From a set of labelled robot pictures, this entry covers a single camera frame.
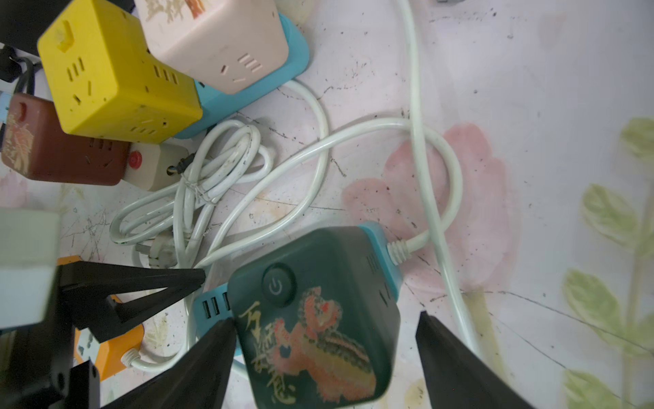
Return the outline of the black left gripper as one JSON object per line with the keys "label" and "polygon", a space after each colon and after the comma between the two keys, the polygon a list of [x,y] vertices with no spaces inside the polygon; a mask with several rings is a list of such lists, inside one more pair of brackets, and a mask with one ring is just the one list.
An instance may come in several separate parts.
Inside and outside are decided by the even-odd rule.
{"label": "black left gripper", "polygon": [[[1,407],[99,408],[100,378],[91,362],[73,365],[75,327],[101,343],[120,337],[200,288],[202,269],[146,269],[98,262],[59,267],[42,322],[1,337]],[[111,295],[153,290],[127,303]]]}

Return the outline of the dark green dragon cube adapter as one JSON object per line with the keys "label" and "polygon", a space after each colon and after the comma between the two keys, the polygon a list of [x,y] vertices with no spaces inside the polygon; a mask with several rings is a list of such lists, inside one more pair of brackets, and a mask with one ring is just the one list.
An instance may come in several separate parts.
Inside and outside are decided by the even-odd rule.
{"label": "dark green dragon cube adapter", "polygon": [[239,268],[228,283],[260,408],[338,408],[386,393],[402,277],[377,223],[319,228]]}

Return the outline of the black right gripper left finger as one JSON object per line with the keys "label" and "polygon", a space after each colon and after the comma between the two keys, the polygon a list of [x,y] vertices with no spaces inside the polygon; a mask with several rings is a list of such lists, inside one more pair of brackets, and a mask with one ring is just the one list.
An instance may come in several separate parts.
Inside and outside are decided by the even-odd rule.
{"label": "black right gripper left finger", "polygon": [[236,349],[234,319],[217,322],[170,370],[108,408],[220,408]]}

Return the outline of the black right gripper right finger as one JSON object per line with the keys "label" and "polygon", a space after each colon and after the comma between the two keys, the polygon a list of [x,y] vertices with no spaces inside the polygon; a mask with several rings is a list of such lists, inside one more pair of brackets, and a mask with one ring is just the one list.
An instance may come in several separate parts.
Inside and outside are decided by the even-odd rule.
{"label": "black right gripper right finger", "polygon": [[417,347],[433,408],[530,408],[437,318],[423,311]]}

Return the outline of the orange USB power strip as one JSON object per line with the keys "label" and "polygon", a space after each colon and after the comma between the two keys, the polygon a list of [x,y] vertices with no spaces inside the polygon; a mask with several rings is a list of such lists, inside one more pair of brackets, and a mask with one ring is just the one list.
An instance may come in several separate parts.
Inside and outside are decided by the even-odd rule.
{"label": "orange USB power strip", "polygon": [[93,363],[97,370],[97,378],[101,382],[127,368],[122,361],[123,355],[131,349],[139,349],[145,336],[143,324],[105,342],[98,341],[88,328],[82,329],[75,323],[73,328],[75,329],[73,344],[75,364],[86,361]]}

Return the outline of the teal USB power strip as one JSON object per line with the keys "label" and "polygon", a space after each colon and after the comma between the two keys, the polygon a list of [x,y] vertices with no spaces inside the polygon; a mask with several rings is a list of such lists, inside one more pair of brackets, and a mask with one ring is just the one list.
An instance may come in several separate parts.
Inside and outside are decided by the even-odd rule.
{"label": "teal USB power strip", "polygon": [[393,366],[401,277],[378,223],[319,228],[199,296],[196,334],[232,318],[243,357],[286,373]]}

